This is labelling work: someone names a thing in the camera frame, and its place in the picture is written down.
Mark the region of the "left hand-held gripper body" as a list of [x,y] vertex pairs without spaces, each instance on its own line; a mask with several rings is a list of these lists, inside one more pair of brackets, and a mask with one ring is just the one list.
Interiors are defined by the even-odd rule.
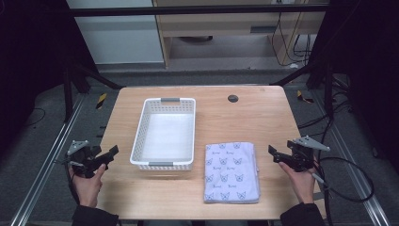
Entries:
[[96,163],[96,156],[101,151],[102,149],[99,146],[90,147],[88,140],[73,140],[65,154],[65,159],[75,173],[91,178],[97,168],[100,167]]

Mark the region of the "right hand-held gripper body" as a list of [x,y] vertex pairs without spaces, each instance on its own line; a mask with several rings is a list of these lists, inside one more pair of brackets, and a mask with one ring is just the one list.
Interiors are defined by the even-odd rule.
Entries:
[[315,151],[330,151],[328,146],[309,136],[288,140],[287,147],[292,151],[287,165],[297,172],[309,170],[313,167]]

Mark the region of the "person's right hand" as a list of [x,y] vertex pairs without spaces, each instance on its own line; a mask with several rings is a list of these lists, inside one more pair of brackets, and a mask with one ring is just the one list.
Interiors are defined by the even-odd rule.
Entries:
[[315,179],[313,178],[313,174],[315,173],[315,169],[296,172],[283,162],[279,162],[279,166],[288,175],[298,201],[314,203],[313,191]]

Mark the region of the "person's left hand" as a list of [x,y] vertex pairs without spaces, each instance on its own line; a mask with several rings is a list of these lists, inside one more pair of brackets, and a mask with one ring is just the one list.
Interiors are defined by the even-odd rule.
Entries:
[[106,165],[102,164],[93,177],[84,178],[74,173],[69,168],[69,174],[72,177],[72,187],[74,188],[79,204],[86,207],[95,208],[98,203],[98,195],[102,188],[102,176],[105,173]]

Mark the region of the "folded lilac printed towel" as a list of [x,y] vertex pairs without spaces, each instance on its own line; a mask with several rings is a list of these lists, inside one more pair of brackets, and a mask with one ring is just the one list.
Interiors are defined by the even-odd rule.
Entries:
[[260,196],[252,143],[206,145],[203,195],[206,203],[258,203]]

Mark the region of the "black yellow striped tape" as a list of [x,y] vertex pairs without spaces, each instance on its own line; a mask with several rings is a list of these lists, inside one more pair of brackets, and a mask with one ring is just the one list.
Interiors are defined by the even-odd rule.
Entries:
[[306,98],[306,97],[303,95],[303,93],[302,93],[301,90],[298,90],[298,91],[296,92],[296,98],[297,98],[297,100],[299,100],[299,101],[303,101],[303,102],[306,102],[306,103],[309,103],[309,104],[313,104],[313,103],[314,103],[314,100],[313,100],[312,98]]
[[97,104],[96,104],[96,106],[95,106],[96,109],[101,109],[101,108],[102,108],[102,106],[103,106],[103,104],[104,104],[104,101],[105,101],[105,99],[106,99],[106,96],[107,96],[107,93],[102,93],[102,94],[100,95],[100,97],[99,97],[99,99],[98,99],[98,102],[97,102]]

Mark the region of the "white perforated plastic basket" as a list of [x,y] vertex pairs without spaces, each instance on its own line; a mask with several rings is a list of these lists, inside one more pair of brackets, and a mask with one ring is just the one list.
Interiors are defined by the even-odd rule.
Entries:
[[140,170],[192,170],[194,98],[149,98],[143,103],[130,162]]

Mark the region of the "black metal stand leg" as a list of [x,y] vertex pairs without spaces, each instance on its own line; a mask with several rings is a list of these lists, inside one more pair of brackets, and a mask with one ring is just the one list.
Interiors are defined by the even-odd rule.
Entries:
[[310,74],[310,77],[307,81],[307,87],[310,89],[318,88],[321,82],[324,82],[324,109],[327,115],[332,118],[334,115],[332,106],[333,66],[328,60],[314,60],[308,65],[289,74],[285,78],[271,83],[271,86],[283,87],[304,73]]
[[64,103],[65,103],[65,119],[67,122],[72,117],[73,106],[72,106],[72,85],[75,85],[79,93],[88,93],[90,85],[86,80],[86,77],[93,78],[98,82],[106,85],[111,89],[122,89],[121,85],[118,85],[105,77],[101,76],[98,72],[94,72],[80,64],[68,64],[63,69],[63,85],[64,85]]

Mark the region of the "white cabinet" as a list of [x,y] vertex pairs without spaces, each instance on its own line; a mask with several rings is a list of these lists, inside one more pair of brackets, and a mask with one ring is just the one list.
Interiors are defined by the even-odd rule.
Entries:
[[[67,0],[72,9],[152,7],[152,0]],[[155,17],[76,17],[97,65],[163,63]]]

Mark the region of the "light wooden desk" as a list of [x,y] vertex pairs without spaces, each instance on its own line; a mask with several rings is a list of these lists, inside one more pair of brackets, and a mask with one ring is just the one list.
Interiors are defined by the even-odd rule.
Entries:
[[[156,7],[225,5],[321,4],[329,0],[152,0]],[[316,35],[325,18],[321,12],[272,12],[235,14],[158,15],[160,36],[177,37],[266,35],[278,63],[294,59],[295,39]]]

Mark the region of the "aluminium floor rail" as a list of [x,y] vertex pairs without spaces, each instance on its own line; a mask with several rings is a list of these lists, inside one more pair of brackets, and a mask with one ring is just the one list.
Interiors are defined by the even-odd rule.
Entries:
[[53,170],[56,159],[61,153],[64,144],[75,124],[75,121],[82,109],[82,105],[86,100],[85,94],[78,94],[76,97],[76,101],[72,106],[72,114],[70,118],[62,124],[60,131],[57,134],[57,137],[47,154],[44,162],[40,167],[40,171],[38,172],[32,186],[29,188],[26,196],[24,197],[24,201],[16,211],[14,217],[12,218],[9,226],[25,226],[27,223],[39,197],[44,189],[44,186]]
[[339,159],[344,161],[351,182],[357,194],[362,199],[361,203],[364,205],[374,226],[391,226],[385,211],[373,193],[374,189],[369,183],[366,173],[358,169],[355,158],[350,153],[348,146],[343,140],[342,134],[338,127],[334,125],[331,118],[327,118],[327,127],[323,132],[322,140],[325,140],[325,137],[329,137],[332,142],[330,145],[330,152],[336,153]]

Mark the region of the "black horizontal frame bar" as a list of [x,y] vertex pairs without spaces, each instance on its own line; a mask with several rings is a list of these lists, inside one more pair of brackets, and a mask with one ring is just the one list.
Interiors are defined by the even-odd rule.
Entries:
[[304,5],[225,5],[225,6],[179,6],[145,8],[73,8],[66,11],[74,17],[94,16],[142,16],[142,15],[190,15],[229,13],[272,12],[319,12],[329,10],[329,4]]

